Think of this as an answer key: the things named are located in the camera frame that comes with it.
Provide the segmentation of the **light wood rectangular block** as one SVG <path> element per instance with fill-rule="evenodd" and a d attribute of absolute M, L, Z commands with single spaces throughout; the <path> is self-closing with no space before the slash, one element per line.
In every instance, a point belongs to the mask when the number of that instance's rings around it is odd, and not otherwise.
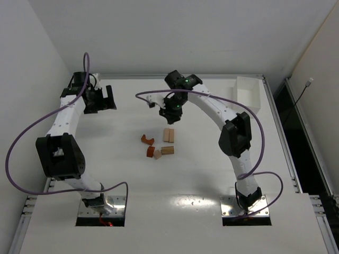
<path fill-rule="evenodd" d="M 174 138 L 175 138 L 175 130 L 169 129 L 169 138 L 168 138 L 169 143 L 174 143 Z"/>

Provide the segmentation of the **light wood cylinder block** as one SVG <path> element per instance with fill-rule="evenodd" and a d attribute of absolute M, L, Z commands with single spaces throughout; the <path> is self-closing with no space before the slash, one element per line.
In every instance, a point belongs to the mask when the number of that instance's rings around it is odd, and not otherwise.
<path fill-rule="evenodd" d="M 173 155 L 175 153 L 174 146 L 161 147 L 160 151 L 162 155 Z"/>

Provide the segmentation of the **small light wood cube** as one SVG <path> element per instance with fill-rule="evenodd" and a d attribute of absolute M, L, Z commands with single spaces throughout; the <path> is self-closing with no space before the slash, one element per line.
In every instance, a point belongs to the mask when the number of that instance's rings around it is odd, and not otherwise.
<path fill-rule="evenodd" d="M 162 156 L 162 153 L 160 150 L 155 150 L 153 153 L 153 157 L 157 160 Z"/>

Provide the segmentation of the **white perforated box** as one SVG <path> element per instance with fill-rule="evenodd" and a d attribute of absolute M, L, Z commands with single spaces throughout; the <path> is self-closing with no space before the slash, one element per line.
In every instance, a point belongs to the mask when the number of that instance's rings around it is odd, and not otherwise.
<path fill-rule="evenodd" d="M 261 109 L 260 84 L 259 79 L 238 76 L 233 87 L 233 100 L 257 114 Z"/>

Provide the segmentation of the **long light wood block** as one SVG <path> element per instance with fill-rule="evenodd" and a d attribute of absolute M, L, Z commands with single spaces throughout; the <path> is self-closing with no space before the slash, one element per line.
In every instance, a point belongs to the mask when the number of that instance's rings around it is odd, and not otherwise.
<path fill-rule="evenodd" d="M 169 142 L 169 139 L 170 139 L 170 129 L 169 128 L 165 128 L 164 129 L 164 134 L 163 134 L 163 141 L 164 142 Z"/>

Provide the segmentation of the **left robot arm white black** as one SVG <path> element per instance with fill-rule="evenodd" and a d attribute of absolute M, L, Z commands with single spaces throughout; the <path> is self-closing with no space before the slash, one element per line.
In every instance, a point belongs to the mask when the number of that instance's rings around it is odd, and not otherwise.
<path fill-rule="evenodd" d="M 103 95 L 100 74 L 75 72 L 60 96 L 60 108 L 45 137 L 37 138 L 35 146 L 47 177 L 64 182 L 78 191 L 87 208 L 101 214 L 113 211 L 114 204 L 102 193 L 103 184 L 85 171 L 85 157 L 75 140 L 79 119 L 83 114 L 115 110 L 113 91 L 106 86 Z"/>

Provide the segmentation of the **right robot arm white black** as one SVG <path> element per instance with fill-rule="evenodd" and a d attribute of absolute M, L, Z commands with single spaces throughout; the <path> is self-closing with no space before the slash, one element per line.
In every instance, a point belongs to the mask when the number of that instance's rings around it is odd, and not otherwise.
<path fill-rule="evenodd" d="M 165 77 L 165 82 L 170 89 L 179 89 L 180 92 L 164 98 L 164 108 L 159 110 L 160 116 L 166 118 L 168 124 L 174 124 L 181 119 L 182 106 L 189 101 L 215 122 L 221 130 L 219 147 L 229 157 L 237 178 L 238 204 L 248 211 L 262 196 L 256 179 L 248 174 L 253 169 L 249 153 L 252 139 L 250 116 L 246 112 L 237 113 L 228 109 L 219 99 L 199 95 L 198 93 L 207 93 L 208 89 L 194 74 L 184 77 L 175 70 Z"/>

